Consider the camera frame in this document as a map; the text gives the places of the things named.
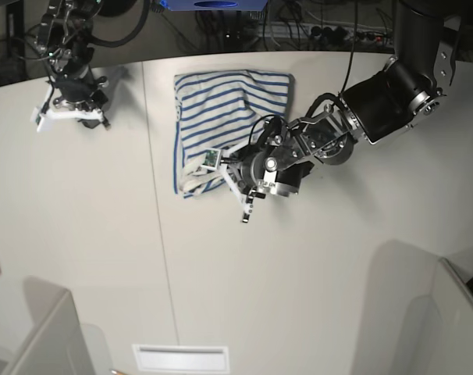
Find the blue white striped T-shirt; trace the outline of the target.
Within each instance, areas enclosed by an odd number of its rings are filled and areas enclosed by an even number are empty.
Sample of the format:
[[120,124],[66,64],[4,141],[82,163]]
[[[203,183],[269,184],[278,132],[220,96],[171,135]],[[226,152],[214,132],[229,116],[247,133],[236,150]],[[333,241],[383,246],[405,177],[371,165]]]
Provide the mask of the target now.
[[231,148],[255,140],[266,118],[286,115],[292,76],[220,70],[178,74],[173,83],[173,189],[191,198],[224,184],[222,177],[200,167],[206,149]]

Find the blue box with oval hole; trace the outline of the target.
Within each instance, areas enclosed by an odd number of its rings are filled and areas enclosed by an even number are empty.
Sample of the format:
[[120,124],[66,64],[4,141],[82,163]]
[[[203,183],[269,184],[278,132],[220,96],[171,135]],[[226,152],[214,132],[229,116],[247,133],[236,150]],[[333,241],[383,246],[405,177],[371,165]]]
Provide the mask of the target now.
[[262,11],[267,0],[165,0],[159,4],[174,12],[187,11]]

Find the white power strip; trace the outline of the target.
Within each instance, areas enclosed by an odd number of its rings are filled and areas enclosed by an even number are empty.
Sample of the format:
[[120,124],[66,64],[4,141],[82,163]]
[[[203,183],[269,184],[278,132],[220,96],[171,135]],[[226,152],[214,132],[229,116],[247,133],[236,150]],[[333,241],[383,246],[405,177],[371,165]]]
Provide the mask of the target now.
[[[293,39],[305,42],[308,38],[320,38],[331,34],[340,35],[343,40],[351,40],[354,35],[354,25],[351,23],[324,22],[324,23],[299,23],[292,20],[278,20],[272,22],[259,22],[255,34],[260,38]],[[357,38],[372,42],[376,39],[384,40],[392,37],[392,30],[385,27],[370,27],[357,25]]]

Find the grey partition panel left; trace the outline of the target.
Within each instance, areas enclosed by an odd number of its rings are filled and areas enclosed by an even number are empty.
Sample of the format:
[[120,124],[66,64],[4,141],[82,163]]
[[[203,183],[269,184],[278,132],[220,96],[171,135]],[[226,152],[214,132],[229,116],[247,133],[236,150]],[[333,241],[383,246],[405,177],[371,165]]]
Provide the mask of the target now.
[[60,291],[13,353],[0,347],[0,374],[95,374],[73,296]]

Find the grey partition panel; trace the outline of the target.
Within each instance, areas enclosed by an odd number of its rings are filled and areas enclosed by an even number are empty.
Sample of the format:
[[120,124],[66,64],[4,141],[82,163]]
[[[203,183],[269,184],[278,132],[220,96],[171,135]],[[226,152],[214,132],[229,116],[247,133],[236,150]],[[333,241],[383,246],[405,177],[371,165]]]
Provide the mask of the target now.
[[13,353],[0,347],[0,374],[95,374],[73,296],[60,291]]
[[447,259],[432,286],[441,325],[428,374],[473,374],[473,295]]

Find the grey partition panel right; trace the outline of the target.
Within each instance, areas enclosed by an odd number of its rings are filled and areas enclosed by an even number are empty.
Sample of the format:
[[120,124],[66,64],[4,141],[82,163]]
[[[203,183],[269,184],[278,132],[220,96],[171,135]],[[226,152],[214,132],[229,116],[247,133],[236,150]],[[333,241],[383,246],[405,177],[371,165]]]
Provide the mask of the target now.
[[432,286],[441,325],[428,374],[473,374],[473,295],[447,259]]

